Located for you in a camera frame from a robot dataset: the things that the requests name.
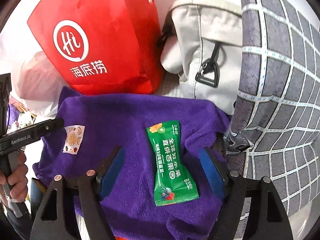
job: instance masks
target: metal screw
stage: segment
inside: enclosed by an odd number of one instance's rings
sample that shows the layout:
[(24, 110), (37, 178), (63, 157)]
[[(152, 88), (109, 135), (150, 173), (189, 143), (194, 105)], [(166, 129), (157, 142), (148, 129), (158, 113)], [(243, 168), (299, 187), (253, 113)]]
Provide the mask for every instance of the metal screw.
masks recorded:
[(230, 171), (230, 175), (236, 178), (239, 176), (239, 173), (237, 171)]
[(55, 181), (59, 181), (60, 179), (62, 179), (62, 176), (61, 176), (61, 175), (57, 175), (57, 176), (54, 177), (54, 180), (55, 180)]
[(87, 171), (87, 176), (93, 176), (94, 174), (96, 174), (96, 172), (94, 170)]
[(271, 182), (271, 179), (268, 178), (268, 177), (263, 177), (263, 181), (264, 181), (265, 183), (270, 183), (270, 182)]

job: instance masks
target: white backpack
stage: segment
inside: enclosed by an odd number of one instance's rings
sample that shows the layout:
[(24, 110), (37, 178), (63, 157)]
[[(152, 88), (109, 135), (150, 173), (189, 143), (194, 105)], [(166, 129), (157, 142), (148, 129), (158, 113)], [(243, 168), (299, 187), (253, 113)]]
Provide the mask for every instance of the white backpack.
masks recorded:
[(163, 28), (166, 71), (185, 98), (208, 99), (233, 115), (242, 62), (241, 7), (225, 0), (177, 0)]

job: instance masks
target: purple towel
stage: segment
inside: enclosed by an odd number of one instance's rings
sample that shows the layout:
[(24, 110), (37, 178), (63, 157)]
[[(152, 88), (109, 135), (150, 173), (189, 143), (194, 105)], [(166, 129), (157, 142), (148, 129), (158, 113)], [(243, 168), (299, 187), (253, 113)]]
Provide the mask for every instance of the purple towel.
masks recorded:
[(8, 125), (12, 125), (14, 121), (17, 121), (19, 118), (20, 112), (19, 110), (12, 104), (9, 104), (8, 110), (7, 110), (7, 123)]
[[(87, 97), (64, 88), (57, 117), (65, 120), (65, 126), (84, 125), (84, 138), (77, 155), (62, 153), (64, 129), (44, 138), (41, 160), (33, 166), (44, 184), (49, 185), (57, 174), (82, 175), (121, 145), (126, 150), (124, 166), (112, 193), (101, 202), (113, 233), (130, 240), (208, 236), (222, 202), (211, 192), (200, 161), (192, 153), (210, 147), (215, 133), (225, 132), (229, 125), (226, 114), (212, 102), (134, 94)], [(156, 162), (146, 127), (170, 120), (181, 124), (180, 154), (200, 197), (156, 207)]]

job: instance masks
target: blue gripper pad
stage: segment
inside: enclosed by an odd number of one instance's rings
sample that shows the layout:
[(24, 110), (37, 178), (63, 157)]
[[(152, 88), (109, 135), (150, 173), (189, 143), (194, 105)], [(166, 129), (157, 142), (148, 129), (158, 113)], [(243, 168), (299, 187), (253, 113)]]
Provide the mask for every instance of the blue gripper pad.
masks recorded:
[(205, 149), (201, 149), (199, 151), (199, 154), (202, 168), (210, 184), (213, 194), (218, 198), (224, 199), (226, 195), (223, 192), (223, 180), (220, 176), (220, 173), (218, 172), (216, 166), (213, 164)]
[(121, 168), (123, 167), (124, 157), (125, 150), (124, 148), (121, 148), (110, 165), (108, 171), (101, 179), (101, 190), (99, 193), (100, 200), (103, 200), (106, 196), (110, 195)]

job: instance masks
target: haidilao logo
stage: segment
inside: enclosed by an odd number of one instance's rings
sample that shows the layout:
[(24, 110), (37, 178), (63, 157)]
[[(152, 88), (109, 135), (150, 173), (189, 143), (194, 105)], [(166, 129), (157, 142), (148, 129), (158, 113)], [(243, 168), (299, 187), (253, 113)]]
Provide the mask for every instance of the haidilao logo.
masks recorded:
[(83, 61), (89, 53), (89, 42), (84, 30), (75, 22), (64, 20), (53, 31), (58, 52), (72, 62)]

